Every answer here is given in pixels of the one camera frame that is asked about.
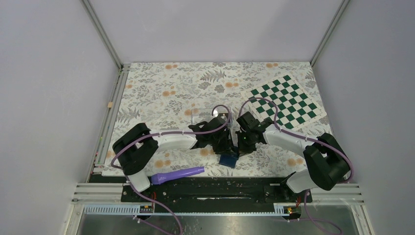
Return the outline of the navy blue card holder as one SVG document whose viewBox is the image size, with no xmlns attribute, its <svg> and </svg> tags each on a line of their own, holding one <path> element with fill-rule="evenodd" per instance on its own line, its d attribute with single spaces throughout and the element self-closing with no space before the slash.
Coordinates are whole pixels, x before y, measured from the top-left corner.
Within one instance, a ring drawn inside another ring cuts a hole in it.
<svg viewBox="0 0 415 235">
<path fill-rule="evenodd" d="M 231 152 L 220 154 L 219 165 L 229 168 L 235 168 L 237 161 L 239 160 L 238 148 L 234 148 Z"/>
</svg>

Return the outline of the clear plastic card box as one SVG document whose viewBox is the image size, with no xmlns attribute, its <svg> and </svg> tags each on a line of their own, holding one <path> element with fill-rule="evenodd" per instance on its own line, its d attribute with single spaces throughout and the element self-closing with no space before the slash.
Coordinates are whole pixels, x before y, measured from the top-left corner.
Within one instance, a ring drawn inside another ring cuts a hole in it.
<svg viewBox="0 0 415 235">
<path fill-rule="evenodd" d="M 200 122 L 206 121 L 210 122 L 214 118 L 221 118 L 226 121 L 228 118 L 230 120 L 227 123 L 227 126 L 230 128 L 232 126 L 232 113 L 230 107 L 223 105 L 208 107 L 208 108 L 195 108 L 191 110 L 191 124 L 195 125 Z"/>
</svg>

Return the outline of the purple plastic handle tool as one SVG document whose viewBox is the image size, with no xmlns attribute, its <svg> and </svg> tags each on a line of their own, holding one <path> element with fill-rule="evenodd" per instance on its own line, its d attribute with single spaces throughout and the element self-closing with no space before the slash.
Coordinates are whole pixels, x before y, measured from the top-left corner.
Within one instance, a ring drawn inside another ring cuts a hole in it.
<svg viewBox="0 0 415 235">
<path fill-rule="evenodd" d="M 151 176 L 151 183 L 153 185 L 161 185 L 165 182 L 197 175 L 200 173 L 203 173 L 205 171 L 205 168 L 202 167 L 193 167 L 188 169 L 181 169 L 177 171 L 172 171 L 168 173 L 157 173 L 153 176 Z"/>
</svg>

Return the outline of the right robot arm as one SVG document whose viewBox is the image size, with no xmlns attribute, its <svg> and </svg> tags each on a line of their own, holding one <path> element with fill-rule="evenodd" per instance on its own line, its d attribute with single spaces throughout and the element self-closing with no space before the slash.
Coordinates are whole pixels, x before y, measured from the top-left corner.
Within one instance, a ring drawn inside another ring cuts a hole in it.
<svg viewBox="0 0 415 235">
<path fill-rule="evenodd" d="M 238 151 L 249 154 L 256 151 L 257 144 L 281 147 L 305 159 L 307 168 L 287 176 L 281 187 L 281 197 L 294 201 L 300 193 L 311 188 L 331 190 L 351 172 L 349 159 L 336 139 L 329 133 L 308 138 L 295 131 L 277 127 L 269 117 L 259 121 L 249 112 L 237 118 Z"/>
</svg>

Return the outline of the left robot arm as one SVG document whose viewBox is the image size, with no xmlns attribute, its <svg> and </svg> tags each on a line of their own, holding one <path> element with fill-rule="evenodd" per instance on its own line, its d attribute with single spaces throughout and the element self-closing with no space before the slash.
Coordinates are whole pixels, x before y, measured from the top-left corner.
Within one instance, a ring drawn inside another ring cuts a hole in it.
<svg viewBox="0 0 415 235">
<path fill-rule="evenodd" d="M 133 195 L 146 201 L 151 197 L 152 189 L 144 168 L 155 153 L 171 149 L 199 149 L 208 145 L 217 155 L 234 153 L 227 120 L 214 117 L 209 122 L 199 122 L 181 131 L 164 132 L 151 131 L 145 123 L 139 123 L 113 144 L 113 160 L 119 162 L 118 168 L 134 188 Z"/>
</svg>

